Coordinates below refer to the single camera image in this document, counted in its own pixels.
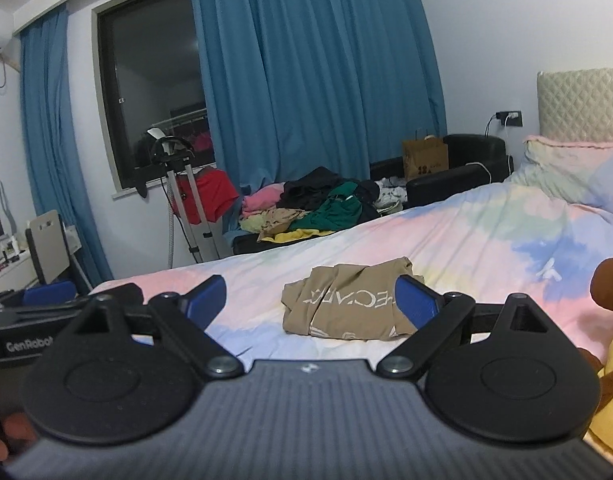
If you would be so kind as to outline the left hand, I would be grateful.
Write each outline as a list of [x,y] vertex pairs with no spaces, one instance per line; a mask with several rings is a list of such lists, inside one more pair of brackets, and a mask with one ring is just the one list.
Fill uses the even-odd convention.
[[16,454],[16,448],[27,448],[36,440],[37,434],[26,413],[15,412],[0,418],[0,463]]

